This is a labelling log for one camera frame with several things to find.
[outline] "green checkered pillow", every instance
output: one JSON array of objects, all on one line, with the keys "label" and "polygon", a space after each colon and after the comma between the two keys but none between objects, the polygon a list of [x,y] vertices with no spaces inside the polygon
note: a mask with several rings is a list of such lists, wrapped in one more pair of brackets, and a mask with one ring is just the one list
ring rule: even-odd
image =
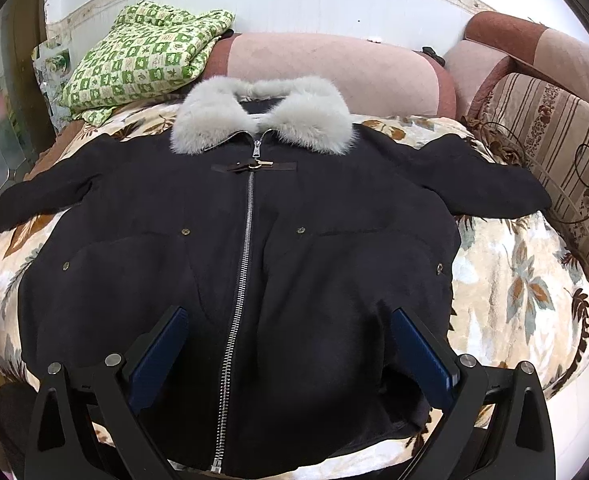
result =
[{"label": "green checkered pillow", "polygon": [[76,67],[59,104],[99,126],[119,105],[172,92],[203,72],[233,20],[227,10],[195,16],[147,1],[128,6]]}]

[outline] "white floor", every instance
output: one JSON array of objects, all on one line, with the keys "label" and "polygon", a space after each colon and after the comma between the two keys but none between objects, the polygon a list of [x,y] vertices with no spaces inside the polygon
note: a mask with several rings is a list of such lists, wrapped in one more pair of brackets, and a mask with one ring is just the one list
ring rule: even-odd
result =
[{"label": "white floor", "polygon": [[557,480],[571,480],[589,457],[589,365],[548,402]]}]

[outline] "white fur collar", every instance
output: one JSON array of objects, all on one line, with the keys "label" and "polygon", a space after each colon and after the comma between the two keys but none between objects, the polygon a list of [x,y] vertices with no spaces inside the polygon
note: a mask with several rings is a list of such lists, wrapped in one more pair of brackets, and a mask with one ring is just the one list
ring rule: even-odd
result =
[{"label": "white fur collar", "polygon": [[[283,98],[259,117],[239,101]],[[354,140],[350,112],[332,83],[316,76],[257,81],[217,76],[192,89],[172,130],[172,151],[201,153],[235,133],[276,130],[281,140],[315,152],[346,153]]]}]

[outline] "black jacket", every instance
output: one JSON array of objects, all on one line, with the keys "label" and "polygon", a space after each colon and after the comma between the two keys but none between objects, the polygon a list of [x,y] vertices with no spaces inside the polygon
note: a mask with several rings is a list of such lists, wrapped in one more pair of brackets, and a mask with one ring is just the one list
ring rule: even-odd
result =
[{"label": "black jacket", "polygon": [[[415,150],[352,127],[323,81],[286,86],[202,83],[173,131],[100,136],[0,198],[0,230],[72,205],[20,283],[30,371],[98,364],[183,306],[188,342],[142,420],[166,457],[239,478],[416,433],[427,407],[390,313],[445,337],[452,214],[550,206],[458,136]],[[258,121],[236,101],[270,94],[288,97]],[[267,131],[258,150],[242,129]]]}]

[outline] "metal screw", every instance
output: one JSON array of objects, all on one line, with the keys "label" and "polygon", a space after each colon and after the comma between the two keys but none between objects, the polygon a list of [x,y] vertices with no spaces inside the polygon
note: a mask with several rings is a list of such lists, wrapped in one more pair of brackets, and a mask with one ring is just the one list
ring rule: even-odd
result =
[{"label": "metal screw", "polygon": [[523,362],[521,362],[521,370],[523,370],[528,375],[533,374],[534,373],[534,365],[532,363],[530,363],[529,361],[523,361]]},{"label": "metal screw", "polygon": [[121,362],[121,356],[119,354],[110,354],[106,357],[107,366],[116,366]]},{"label": "metal screw", "polygon": [[56,375],[61,371],[61,364],[60,363],[52,363],[49,367],[48,367],[48,373],[50,375]]},{"label": "metal screw", "polygon": [[477,360],[473,355],[463,354],[459,357],[459,361],[466,368],[474,368],[477,365]]}]

